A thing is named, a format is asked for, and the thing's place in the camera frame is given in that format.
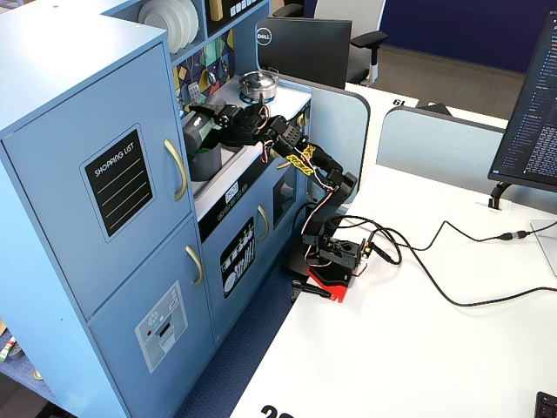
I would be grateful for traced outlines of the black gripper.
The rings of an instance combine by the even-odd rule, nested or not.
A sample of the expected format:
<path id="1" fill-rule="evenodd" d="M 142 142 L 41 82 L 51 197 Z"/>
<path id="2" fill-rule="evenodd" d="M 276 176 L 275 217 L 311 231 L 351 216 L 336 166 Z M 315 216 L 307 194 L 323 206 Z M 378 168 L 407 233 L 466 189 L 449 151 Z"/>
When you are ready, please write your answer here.
<path id="1" fill-rule="evenodd" d="M 206 117 L 217 116 L 220 130 L 211 130 L 201 148 L 224 146 L 255 145 L 259 132 L 269 118 L 269 109 L 265 104 L 250 104 L 240 107 L 226 102 L 219 96 L 209 96 L 203 103 L 190 104 L 190 111 L 201 113 Z"/>

